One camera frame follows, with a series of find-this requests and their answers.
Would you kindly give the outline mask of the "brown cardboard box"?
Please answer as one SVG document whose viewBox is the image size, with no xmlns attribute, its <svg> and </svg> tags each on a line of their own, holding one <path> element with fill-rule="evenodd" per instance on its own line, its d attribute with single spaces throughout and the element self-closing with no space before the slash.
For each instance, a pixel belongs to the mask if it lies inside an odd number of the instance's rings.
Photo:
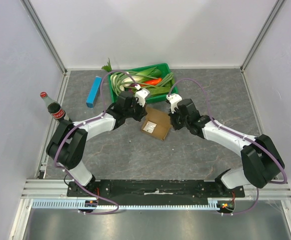
<svg viewBox="0 0 291 240">
<path fill-rule="evenodd" d="M 172 128 L 170 116 L 158 109 L 147 106 L 147 115 L 141 126 L 141 132 L 164 141 Z"/>
</svg>

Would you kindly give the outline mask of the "small white sticker packet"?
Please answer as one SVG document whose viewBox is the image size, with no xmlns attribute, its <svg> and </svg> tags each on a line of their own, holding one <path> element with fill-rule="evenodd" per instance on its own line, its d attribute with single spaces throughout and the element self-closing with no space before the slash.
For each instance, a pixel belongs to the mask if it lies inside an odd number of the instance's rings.
<svg viewBox="0 0 291 240">
<path fill-rule="evenodd" d="M 149 134 L 152 134 L 156 128 L 157 124 L 151 121 L 147 121 L 143 130 Z"/>
</svg>

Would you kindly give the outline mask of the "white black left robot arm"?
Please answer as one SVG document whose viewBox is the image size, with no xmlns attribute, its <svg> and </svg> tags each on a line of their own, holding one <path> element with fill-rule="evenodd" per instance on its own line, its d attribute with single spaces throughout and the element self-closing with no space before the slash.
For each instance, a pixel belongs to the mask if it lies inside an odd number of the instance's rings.
<svg viewBox="0 0 291 240">
<path fill-rule="evenodd" d="M 116 102 L 105 112 L 83 121 L 70 122 L 62 120 L 55 130 L 46 148 L 46 153 L 54 160 L 57 167 L 64 168 L 78 184 L 78 191 L 85 197 L 95 192 L 95 177 L 82 162 L 85 145 L 91 138 L 101 133 L 115 130 L 126 119 L 141 121 L 147 115 L 146 99 L 150 96 L 147 89 L 135 94 L 121 92 Z"/>
</svg>

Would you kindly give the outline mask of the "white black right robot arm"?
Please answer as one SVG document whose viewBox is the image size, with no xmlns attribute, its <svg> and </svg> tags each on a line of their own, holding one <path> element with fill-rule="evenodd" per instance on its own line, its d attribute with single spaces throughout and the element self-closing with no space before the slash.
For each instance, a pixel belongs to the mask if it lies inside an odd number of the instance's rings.
<svg viewBox="0 0 291 240">
<path fill-rule="evenodd" d="M 208 115 L 201 115 L 191 99 L 178 94 L 168 95 L 166 100 L 175 130 L 187 128 L 192 135 L 215 142 L 241 158 L 241 167 L 226 170 L 216 178 L 214 190 L 218 196 L 226 197 L 234 188 L 245 185 L 262 189 L 284 173 L 285 164 L 269 136 L 246 135 L 222 125 Z"/>
</svg>

